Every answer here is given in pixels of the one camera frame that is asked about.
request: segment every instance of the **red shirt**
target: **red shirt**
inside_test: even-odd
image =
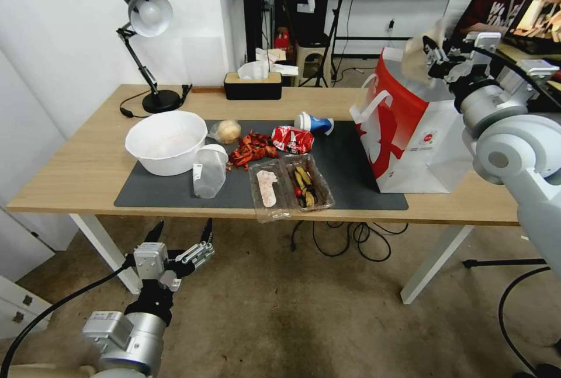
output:
[[[508,20],[506,20],[510,1],[511,0],[472,0],[456,25],[452,39],[463,39],[465,34],[461,34],[459,30],[471,27],[476,23],[484,23],[485,25],[492,26],[509,26],[516,17],[524,0],[514,0],[512,11]]]

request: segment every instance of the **lamp arm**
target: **lamp arm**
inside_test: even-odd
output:
[[[150,70],[148,68],[146,68],[145,65],[142,65],[142,63],[138,59],[136,53],[134,52],[132,46],[130,46],[129,38],[134,36],[136,34],[136,32],[127,29],[128,26],[130,26],[130,24],[126,24],[125,26],[118,28],[117,29],[117,34],[119,35],[119,37],[123,41],[124,45],[129,50],[129,53],[130,53],[131,57],[133,57],[134,62],[138,66],[138,70],[140,71],[140,74],[142,74],[142,77],[144,78],[146,83],[148,83],[148,86],[150,86],[150,89],[152,91],[152,95],[155,98],[157,98],[157,96],[158,96],[158,82],[156,81],[156,79],[154,78],[154,76],[152,75]]]

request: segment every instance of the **white cabinet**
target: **white cabinet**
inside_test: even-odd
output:
[[[17,336],[50,303],[0,276],[0,338]],[[47,328],[51,314],[37,324],[32,332]]]
[[[4,208],[65,138],[2,50],[0,90],[0,207]],[[76,231],[68,215],[1,211],[0,275],[19,279],[52,256],[49,248],[65,250]]]

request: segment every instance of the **plastic container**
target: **plastic container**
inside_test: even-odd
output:
[[[193,164],[193,189],[197,197],[212,199],[226,180],[228,153],[218,144],[200,148]]]
[[[124,147],[148,172],[179,175],[193,167],[207,132],[205,121],[197,114],[181,110],[163,112],[132,127]]]
[[[325,133],[329,136],[335,127],[335,122],[333,118],[316,118],[306,112],[300,112],[294,118],[294,126],[297,129],[306,130],[311,133]]]
[[[272,172],[277,181],[272,184],[275,193],[276,203],[272,207],[266,207],[257,180],[257,173],[260,171]],[[284,164],[279,159],[266,161],[250,166],[251,194],[255,204],[255,215],[260,223],[274,220],[286,219],[296,208],[296,200],[292,198],[292,185],[288,180]]]
[[[303,212],[325,210],[335,205],[335,199],[333,198],[331,189],[329,188],[329,185],[327,185],[327,181],[321,172],[317,169],[316,161],[311,154],[286,155],[282,158],[282,161],[290,180],[290,185],[293,191],[292,196],[298,210]],[[295,176],[296,167],[302,167],[302,169],[304,169],[304,171],[306,171],[311,177],[312,185],[310,189],[313,190],[316,196],[316,202],[312,207],[305,206],[303,200],[298,198],[294,193],[294,190],[299,188],[299,184]]]

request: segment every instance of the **monitor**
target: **monitor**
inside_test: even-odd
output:
[[[526,0],[505,41],[530,54],[561,54],[561,0]]]

